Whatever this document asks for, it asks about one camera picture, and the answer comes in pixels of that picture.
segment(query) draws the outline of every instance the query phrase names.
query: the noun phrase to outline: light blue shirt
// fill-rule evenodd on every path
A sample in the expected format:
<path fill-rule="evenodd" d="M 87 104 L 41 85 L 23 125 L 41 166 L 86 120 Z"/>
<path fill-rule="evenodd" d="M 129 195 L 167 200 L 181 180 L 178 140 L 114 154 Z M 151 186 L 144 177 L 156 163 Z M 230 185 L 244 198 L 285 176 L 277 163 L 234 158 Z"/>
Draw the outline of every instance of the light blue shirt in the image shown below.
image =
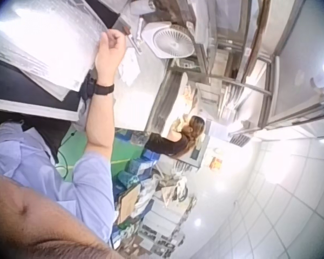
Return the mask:
<path fill-rule="evenodd" d="M 0 175 L 56 201 L 107 242 L 115 214 L 110 162 L 87 152 L 73 168 L 73 182 L 65 182 L 46 152 L 52 158 L 34 128 L 23 132 L 13 122 L 0 126 Z"/>

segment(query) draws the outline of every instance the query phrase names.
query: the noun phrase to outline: white fan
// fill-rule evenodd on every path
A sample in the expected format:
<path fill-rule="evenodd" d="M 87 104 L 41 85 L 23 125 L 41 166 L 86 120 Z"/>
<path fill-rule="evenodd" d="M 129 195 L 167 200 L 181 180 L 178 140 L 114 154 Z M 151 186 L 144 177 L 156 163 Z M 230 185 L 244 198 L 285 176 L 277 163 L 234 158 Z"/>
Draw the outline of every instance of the white fan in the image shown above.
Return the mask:
<path fill-rule="evenodd" d="M 159 58 L 186 58 L 194 53 L 188 30 L 171 22 L 148 23 L 141 36 Z"/>

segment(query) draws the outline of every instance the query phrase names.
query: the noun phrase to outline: black wristwatch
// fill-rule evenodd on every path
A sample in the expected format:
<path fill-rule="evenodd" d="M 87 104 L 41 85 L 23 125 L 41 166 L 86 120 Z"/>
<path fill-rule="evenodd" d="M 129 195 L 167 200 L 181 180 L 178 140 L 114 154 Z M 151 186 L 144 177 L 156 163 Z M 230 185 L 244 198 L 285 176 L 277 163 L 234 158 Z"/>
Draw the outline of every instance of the black wristwatch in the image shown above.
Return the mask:
<path fill-rule="evenodd" d="M 106 96 L 110 93 L 114 92 L 114 85 L 103 87 L 98 84 L 95 84 L 95 91 L 94 93 L 99 96 Z"/>

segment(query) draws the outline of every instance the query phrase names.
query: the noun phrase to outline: finger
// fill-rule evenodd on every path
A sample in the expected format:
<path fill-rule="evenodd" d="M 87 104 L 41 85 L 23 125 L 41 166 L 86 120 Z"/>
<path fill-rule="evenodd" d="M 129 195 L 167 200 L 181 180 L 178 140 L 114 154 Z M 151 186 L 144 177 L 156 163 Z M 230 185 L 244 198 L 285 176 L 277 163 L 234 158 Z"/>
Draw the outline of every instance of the finger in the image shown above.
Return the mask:
<path fill-rule="evenodd" d="M 126 46 L 126 37 L 125 35 L 118 31 L 118 30 L 108 30 L 107 32 L 109 35 L 113 36 L 115 38 L 115 40 L 117 41 L 116 42 L 116 45 L 115 45 L 115 48 L 116 49 L 120 49 L 120 48 L 123 48 Z"/>
<path fill-rule="evenodd" d="M 107 34 L 107 36 L 108 36 L 108 40 L 109 40 L 109 48 L 112 49 L 115 47 L 117 40 L 111 34 Z"/>
<path fill-rule="evenodd" d="M 108 47 L 108 45 L 109 45 L 108 35 L 107 35 L 107 33 L 102 32 L 102 34 L 101 34 L 101 40 L 100 40 L 100 47 L 101 46 Z"/>

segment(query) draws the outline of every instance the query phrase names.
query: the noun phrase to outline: fan grille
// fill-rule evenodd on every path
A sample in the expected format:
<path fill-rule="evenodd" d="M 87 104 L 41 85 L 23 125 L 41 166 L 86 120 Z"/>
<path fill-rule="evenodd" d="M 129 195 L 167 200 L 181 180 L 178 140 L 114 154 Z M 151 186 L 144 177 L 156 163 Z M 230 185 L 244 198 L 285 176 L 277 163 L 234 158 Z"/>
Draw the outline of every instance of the fan grille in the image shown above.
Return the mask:
<path fill-rule="evenodd" d="M 185 58 L 194 53 L 191 38 L 184 28 L 164 28 L 154 35 L 154 44 L 162 52 L 175 58 Z"/>

